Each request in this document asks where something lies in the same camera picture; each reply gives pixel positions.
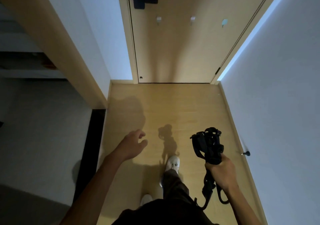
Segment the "person's right arm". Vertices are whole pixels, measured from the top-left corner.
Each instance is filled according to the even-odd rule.
[[[261,225],[244,195],[238,187],[235,166],[232,161],[221,154],[222,162],[219,165],[206,163],[216,183],[222,188],[230,201],[238,225]]]

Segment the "wooden floor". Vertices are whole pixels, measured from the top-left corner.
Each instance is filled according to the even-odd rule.
[[[224,153],[236,165],[239,186],[258,215],[243,157],[217,85],[117,84],[111,88],[102,157],[131,130],[144,130],[149,144],[138,157],[123,163],[118,170],[98,224],[111,224],[123,210],[137,209],[146,193],[154,199],[162,198],[159,180],[167,158],[174,154],[180,157],[179,175],[189,188],[190,196],[197,197],[198,204],[203,205],[205,162],[195,155],[190,136],[208,127],[222,131]],[[237,224],[231,206],[219,202],[216,190],[205,213],[213,223]]]

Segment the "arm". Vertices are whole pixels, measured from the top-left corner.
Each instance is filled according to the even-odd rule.
[[[147,146],[148,141],[138,142],[146,134],[141,130],[127,134],[116,149],[107,155],[99,170],[72,204],[60,225],[95,225],[112,180],[122,162],[136,157]]]
[[[221,154],[221,157],[222,162],[219,165],[206,163],[205,166],[228,197],[238,225],[261,225],[238,187],[234,164],[224,154]]]

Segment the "shoe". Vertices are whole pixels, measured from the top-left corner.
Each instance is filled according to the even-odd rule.
[[[179,167],[180,167],[180,158],[178,158],[177,156],[171,156],[167,161],[165,170],[168,171],[170,169],[173,169],[178,173]],[[162,178],[160,179],[159,184],[160,184],[160,187],[162,188]]]
[[[152,196],[149,194],[146,194],[142,197],[141,202],[140,202],[140,206],[143,206],[144,204],[149,203],[150,201],[153,201]]]

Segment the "pants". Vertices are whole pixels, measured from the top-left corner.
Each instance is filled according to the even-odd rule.
[[[162,176],[163,199],[149,202],[137,210],[124,210],[113,224],[213,224],[189,196],[175,170]]]

